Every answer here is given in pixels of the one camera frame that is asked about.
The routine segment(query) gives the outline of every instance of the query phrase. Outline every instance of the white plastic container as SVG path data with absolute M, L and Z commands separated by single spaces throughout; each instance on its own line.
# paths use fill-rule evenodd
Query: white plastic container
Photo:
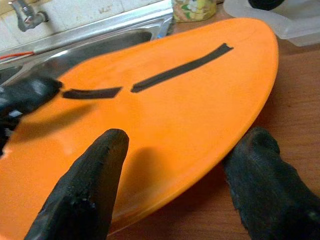
M 320 0 L 285 0 L 270 11 L 252 8 L 248 0 L 225 0 L 223 7 L 233 17 L 266 22 L 280 39 L 296 46 L 320 43 Z

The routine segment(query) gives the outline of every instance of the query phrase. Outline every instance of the red wire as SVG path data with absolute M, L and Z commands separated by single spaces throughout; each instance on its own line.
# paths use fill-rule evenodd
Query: red wire
M 35 52 L 34 51 L 25 51 L 25 52 L 18 52 L 18 53 L 8 54 L 8 55 L 0 56 L 0 60 L 1 59 L 6 59 L 6 58 L 11 58 L 11 57 L 19 57 L 19 56 L 23 56 L 23 55 L 30 55 L 30 54 L 35 54 Z

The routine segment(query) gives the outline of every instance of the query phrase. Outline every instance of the orange board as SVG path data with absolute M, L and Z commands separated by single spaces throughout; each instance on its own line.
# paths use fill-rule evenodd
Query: orange board
M 139 92 L 134 84 L 228 52 Z M 277 40 L 263 22 L 220 21 L 91 58 L 60 77 L 65 89 L 122 87 L 109 99 L 61 95 L 23 118 L 0 159 L 0 237 L 20 240 L 58 179 L 105 130 L 130 138 L 110 232 L 181 194 L 232 149 L 273 87 Z

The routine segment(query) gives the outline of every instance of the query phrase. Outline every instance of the stainless steel sink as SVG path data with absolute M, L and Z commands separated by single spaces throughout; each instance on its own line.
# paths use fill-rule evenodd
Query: stainless steel sink
M 68 42 L 62 47 L 53 46 L 52 50 L 41 54 L 0 63 L 0 85 L 7 85 L 33 74 L 58 78 L 89 58 L 141 44 L 156 39 L 160 35 L 163 37 L 172 20 L 172 9 L 167 9 L 168 6 L 165 6 L 161 14 L 157 11 L 159 10 L 157 5 L 150 6 L 152 11 L 148 14 L 145 12 L 146 8 L 143 11 L 138 9 L 113 18 L 113 23 L 122 20 L 121 27 L 113 27 L 105 33 L 99 32 L 94 36 L 92 34 L 82 36 L 81 40 L 77 38 L 75 42 L 71 44 Z M 137 13 L 140 12 L 143 17 L 137 18 Z M 88 26 L 84 26 L 80 30 L 86 32 L 87 28 Z

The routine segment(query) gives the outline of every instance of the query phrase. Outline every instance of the gloved finger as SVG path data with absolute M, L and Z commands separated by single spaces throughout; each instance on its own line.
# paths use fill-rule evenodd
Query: gloved finger
M 25 240 L 105 240 L 129 138 L 102 134 L 55 185 Z
M 0 116 L 13 111 L 29 114 L 56 96 L 63 84 L 48 77 L 29 76 L 0 87 Z
M 320 199 L 282 161 L 277 141 L 251 129 L 224 161 L 234 207 L 253 240 L 320 239 Z

